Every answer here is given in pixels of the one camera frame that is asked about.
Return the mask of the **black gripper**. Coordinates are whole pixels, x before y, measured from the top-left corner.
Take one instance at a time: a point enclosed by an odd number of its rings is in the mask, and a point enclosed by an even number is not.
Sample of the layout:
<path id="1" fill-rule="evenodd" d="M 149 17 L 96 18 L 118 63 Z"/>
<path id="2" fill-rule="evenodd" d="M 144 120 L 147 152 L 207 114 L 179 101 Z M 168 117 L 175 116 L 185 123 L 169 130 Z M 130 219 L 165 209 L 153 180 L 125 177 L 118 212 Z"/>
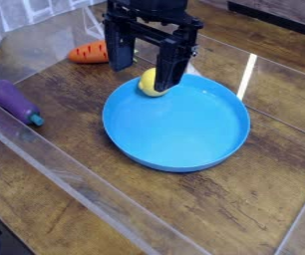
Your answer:
<path id="1" fill-rule="evenodd" d="M 189 58 L 196 55 L 200 20 L 185 13 L 188 0 L 108 0 L 104 14 L 110 68 L 118 72 L 133 64 L 136 38 L 159 45 L 153 89 L 164 92 L 181 78 Z M 171 35 L 140 23 L 175 25 Z"/>

